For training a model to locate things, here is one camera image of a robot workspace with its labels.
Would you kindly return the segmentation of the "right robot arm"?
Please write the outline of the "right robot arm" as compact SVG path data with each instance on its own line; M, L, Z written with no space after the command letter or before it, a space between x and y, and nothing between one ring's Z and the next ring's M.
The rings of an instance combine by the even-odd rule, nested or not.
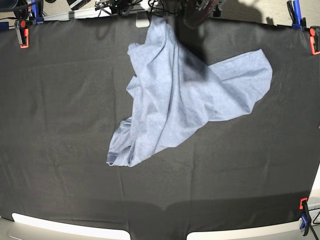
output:
M104 12L108 16L123 16L128 15L134 6L141 2L141 0L96 0L94 10L99 13Z

